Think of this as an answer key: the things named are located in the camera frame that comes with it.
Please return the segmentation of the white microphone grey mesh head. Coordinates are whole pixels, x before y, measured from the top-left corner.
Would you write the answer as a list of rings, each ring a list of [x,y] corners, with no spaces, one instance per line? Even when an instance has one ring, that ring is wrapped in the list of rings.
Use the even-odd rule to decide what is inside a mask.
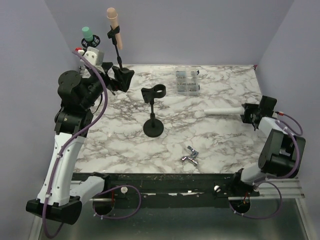
[[[243,115],[245,109],[240,107],[230,107],[230,108],[211,108],[205,109],[205,115]]]

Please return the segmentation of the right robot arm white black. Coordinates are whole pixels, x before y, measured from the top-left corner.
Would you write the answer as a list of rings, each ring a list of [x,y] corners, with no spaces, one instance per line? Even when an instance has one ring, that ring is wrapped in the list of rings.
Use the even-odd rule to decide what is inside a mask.
[[[237,109],[241,120],[262,132],[266,141],[256,165],[241,168],[232,176],[230,191],[241,196],[269,179],[294,178],[300,169],[306,140],[301,124],[292,116],[275,111],[277,99],[262,96],[258,104],[244,103]]]

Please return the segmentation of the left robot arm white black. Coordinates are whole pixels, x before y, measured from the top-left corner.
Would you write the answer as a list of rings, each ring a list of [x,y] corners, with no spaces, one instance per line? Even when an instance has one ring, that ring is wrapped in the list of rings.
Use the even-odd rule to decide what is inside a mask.
[[[58,78],[61,108],[54,119],[54,149],[50,166],[39,194],[26,204],[27,212],[68,225],[76,223],[83,205],[92,197],[104,198],[111,191],[108,175],[103,173],[91,173],[71,189],[75,163],[88,127],[97,121],[90,108],[104,91],[100,79],[92,70],[89,73],[89,78],[83,78],[80,72],[68,70]]]

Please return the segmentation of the black round-base microphone stand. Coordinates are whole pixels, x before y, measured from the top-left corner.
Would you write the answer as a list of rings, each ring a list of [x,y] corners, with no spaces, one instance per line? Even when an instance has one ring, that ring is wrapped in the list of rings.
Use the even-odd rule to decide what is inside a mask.
[[[166,86],[163,84],[156,84],[152,88],[142,88],[141,94],[146,104],[150,104],[151,112],[150,119],[143,125],[143,132],[150,138],[159,137],[164,131],[164,124],[156,118],[154,113],[155,99],[161,99],[166,95]]]

